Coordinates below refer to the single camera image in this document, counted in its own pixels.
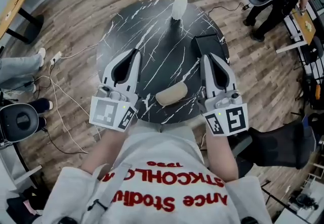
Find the wooden desk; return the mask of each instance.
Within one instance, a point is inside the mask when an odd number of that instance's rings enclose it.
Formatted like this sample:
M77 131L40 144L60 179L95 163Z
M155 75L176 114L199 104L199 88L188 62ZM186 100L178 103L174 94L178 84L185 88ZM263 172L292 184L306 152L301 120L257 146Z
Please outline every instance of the wooden desk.
M293 15L295 21L297 22L297 24L299 26L300 31L301 31L298 35L302 36L303 40L298 41L292 45L288 45L284 48L278 49L278 50L276 50L277 53L285 52L285 51L288 51L288 50L291 50L291 49L294 49L294 48L297 48L297 47L300 47L300 46L303 46L306 44L310 45L310 43L312 42L312 40L314 38L316 29L315 29L313 21L310 18L307 10L303 15L301 15L301 13L297 12L295 9L292 10L292 13L293 13L292 15ZM311 25L311 31L308 31L308 29L306 28L306 22L308 22Z
M7 6L0 15L0 38L2 38L5 33L8 33L25 43L31 43L36 39L43 26L44 17L42 15L36 18L32 17L21 8L24 2L25 0L8 1ZM9 29L10 24L17 14L20 14L30 22L23 36Z

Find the wooden floor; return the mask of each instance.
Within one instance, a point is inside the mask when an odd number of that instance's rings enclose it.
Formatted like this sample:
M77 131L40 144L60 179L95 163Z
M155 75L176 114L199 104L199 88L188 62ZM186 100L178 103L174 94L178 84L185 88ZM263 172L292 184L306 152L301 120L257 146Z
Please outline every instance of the wooden floor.
M46 65L37 74L48 75L49 60L59 51L64 56L75 54L83 48L96 44L102 37L109 20L116 13L137 0L48 0L34 14L42 13L45 23L39 39L33 46L26 46L20 41L11 40L4 57L29 56L40 47L47 50ZM225 6L235 9L247 0L189 0L208 12L212 7ZM275 47L289 43L286 27L280 24L266 35L264 43L257 43L249 38L251 29L245 27L242 19L249 11L237 9L229 12L216 8L210 16L222 30L229 47L231 67L234 69L238 87L244 101L249 105L250 126L267 131L282 126L294 118L291 111L300 108L295 102L299 92L296 78L301 70L293 71L297 60L295 52L277 55ZM269 11L264 11L259 19L264 19ZM86 111L90 110L91 95L99 84L96 69L96 49L89 49L73 59L59 62L52 72L53 81L80 103ZM40 84L48 85L49 80L42 78ZM66 127L75 141L86 151L90 151L97 136L96 129L88 123L87 115L68 97L56 90L58 105ZM54 101L53 89L42 89L40 97ZM22 101L31 100L24 95ZM79 148L63 130L59 115L55 110L46 114L48 130L53 141L66 152L79 151ZM21 154L28 167L43 166L45 181L52 187L60 170L64 166L80 166L83 154L65 155L57 151L44 133L37 133L19 144ZM300 186L309 169L295 170L285 167L254 167L250 174L272 181L267 187L279 198L287 199L286 188L290 191ZM268 209L271 215L281 207L270 200Z

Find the sneaker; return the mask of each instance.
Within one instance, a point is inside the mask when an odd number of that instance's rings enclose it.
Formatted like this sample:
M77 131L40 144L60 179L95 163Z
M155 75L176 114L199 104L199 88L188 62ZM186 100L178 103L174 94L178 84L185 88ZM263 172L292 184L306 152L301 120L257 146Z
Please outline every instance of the sneaker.
M264 36L262 37L258 37L255 35L255 30L253 30L251 33L250 33L250 37L252 40L255 40L257 42L263 42L264 41Z
M54 104L52 101L49 101L49 104L50 104L49 110L52 110L54 108Z
M45 50L45 48L40 48L38 54L40 54L41 57L42 57L42 59L43 59L39 67L43 67L43 65L44 65L44 63L45 63L45 55L46 55L46 50Z
M245 26L254 26L256 23L256 20L254 19L253 23L249 23L246 19L243 20L243 25Z
M37 87L36 87L35 84L32 84L32 85L33 85L33 87L32 87L32 93L34 94L36 92L36 90L37 90Z

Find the white sweatshirt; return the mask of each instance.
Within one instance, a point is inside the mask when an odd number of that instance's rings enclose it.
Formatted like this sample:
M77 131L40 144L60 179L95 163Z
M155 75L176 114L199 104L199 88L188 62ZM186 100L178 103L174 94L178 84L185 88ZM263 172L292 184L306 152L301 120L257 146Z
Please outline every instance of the white sweatshirt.
M36 223L57 224L65 216L84 223L87 207L109 190L123 162L131 168L96 223L239 224L247 216L272 223L256 177L225 184L204 166L196 143L165 133L130 136L101 181L63 168Z

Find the white cable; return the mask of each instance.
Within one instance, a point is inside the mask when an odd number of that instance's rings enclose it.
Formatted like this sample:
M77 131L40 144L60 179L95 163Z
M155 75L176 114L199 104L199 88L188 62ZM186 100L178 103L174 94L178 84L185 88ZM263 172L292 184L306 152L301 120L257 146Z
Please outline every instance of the white cable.
M60 118L61 118L61 121L62 121L62 124L63 124L64 128L65 128L66 131L69 133L69 135L70 135L71 139L73 140L73 142L74 142L74 143L75 143L75 144L76 144L76 145L77 145L77 146L78 146L78 147L79 147L83 152L85 152L85 153L88 154L88 152L84 151L83 148L81 148L81 147L79 146L79 144L76 143L76 141L72 138L71 133L69 132L69 130L67 129L67 127L65 126L65 124L64 124L64 122L63 122L62 116L61 116L61 114L60 114L60 112L59 112L59 107L58 107L58 103L57 103L57 97L56 97L55 87L54 87L53 81L52 81L52 79L51 79L51 77L50 77L50 71L49 71L49 79L50 79L50 82L51 82L51 84L52 84L52 86L53 86L53 89L54 89L54 96L55 96L55 101L56 101L56 110L57 110L58 114L60 115Z
M74 100L71 96L69 96L66 92L64 92L63 91L63 89L57 84L57 83L54 83L54 81L52 81L52 79L51 78L49 78L48 76L40 76L38 79L40 79L40 78L42 78L42 77L45 77L45 78L48 78L48 79L50 79L51 80L51 84L54 84L54 85L56 85L66 96L68 96L71 100L73 100L88 116L89 116L89 113L87 113L87 111L76 101L76 100ZM98 135L99 135L99 139L101 139L101 135L100 135L100 132L99 132L99 130L98 130L98 128L97 128L97 126L95 126L95 128L96 128L96 130L97 130L97 132L98 132Z
M46 78L50 79L48 76L40 76L38 79L40 79L41 77L46 77ZM76 100L74 100L71 96L69 96L66 92L64 92L63 89L57 83L54 83L54 81L51 81L51 82L54 85L56 85L66 96L68 96L71 100L73 100L90 117L89 113L87 113L87 111ZM95 126L95 128L99 134L99 138L101 139L101 135L100 135L100 132L99 132L97 126Z
M72 55L72 56L70 56L70 57L61 57L60 59L70 59L70 58L72 58L72 57L74 57L74 56L80 54L81 52L83 52L83 51L85 51L85 50L87 50L87 49L89 49L89 48L92 48L92 47L94 47L94 46L97 46L98 44L99 44L99 43L97 43L97 44L95 44L95 45L92 45L92 46L89 46L89 47L86 47L86 48L84 48L82 51L80 51L80 52L78 52L78 53L76 53L76 54L74 54L74 55Z

